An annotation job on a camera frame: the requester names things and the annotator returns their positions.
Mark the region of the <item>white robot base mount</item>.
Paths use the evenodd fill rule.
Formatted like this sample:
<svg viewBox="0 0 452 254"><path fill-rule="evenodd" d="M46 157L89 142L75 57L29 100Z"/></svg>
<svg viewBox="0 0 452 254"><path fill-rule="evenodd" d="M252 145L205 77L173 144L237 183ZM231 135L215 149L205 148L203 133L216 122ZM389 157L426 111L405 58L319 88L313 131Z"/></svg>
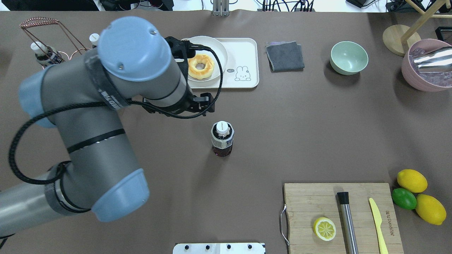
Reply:
<svg viewBox="0 0 452 254"><path fill-rule="evenodd" d="M181 243L176 244L173 254L266 254L264 243Z"/></svg>

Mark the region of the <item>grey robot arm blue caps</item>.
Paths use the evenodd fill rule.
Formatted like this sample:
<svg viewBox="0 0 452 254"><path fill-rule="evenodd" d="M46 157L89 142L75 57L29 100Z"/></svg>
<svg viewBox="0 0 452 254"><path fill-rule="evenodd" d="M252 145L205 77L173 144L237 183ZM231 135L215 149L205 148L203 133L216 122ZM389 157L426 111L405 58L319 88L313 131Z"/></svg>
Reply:
<svg viewBox="0 0 452 254"><path fill-rule="evenodd" d="M85 212L111 222L146 203L149 189L117 111L140 105L182 119L214 111L216 98L194 96L187 63L197 50L211 48L163 38L140 17L114 20L97 47L75 60L51 65L19 87L19 102L30 115L13 137L8 162L22 181L1 192L1 238ZM33 124L56 127L70 160L37 179L19 171L16 148Z"/></svg>

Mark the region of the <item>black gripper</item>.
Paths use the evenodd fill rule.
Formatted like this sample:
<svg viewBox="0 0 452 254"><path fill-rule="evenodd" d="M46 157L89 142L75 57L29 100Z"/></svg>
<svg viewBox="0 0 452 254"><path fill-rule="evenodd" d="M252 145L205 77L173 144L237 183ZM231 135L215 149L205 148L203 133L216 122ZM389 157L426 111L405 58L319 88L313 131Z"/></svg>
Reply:
<svg viewBox="0 0 452 254"><path fill-rule="evenodd" d="M178 40L171 36L166 37L165 40L170 46L173 57L183 60L183 62L178 63L178 66L182 74L180 82L184 85L184 89L182 90L181 97L174 99L174 103L170 106L157 106L155 100L144 97L143 108L150 114L158 112L167 117L174 118L181 118L179 114L184 111L194 113L194 115L188 116L188 118L206 116L207 112L215 112L215 97L211 93L202 93L200 96L195 96L188 85L188 61L194 59L197 51L206 50L213 55L215 55L215 52L208 46L193 44L187 40Z"/></svg>

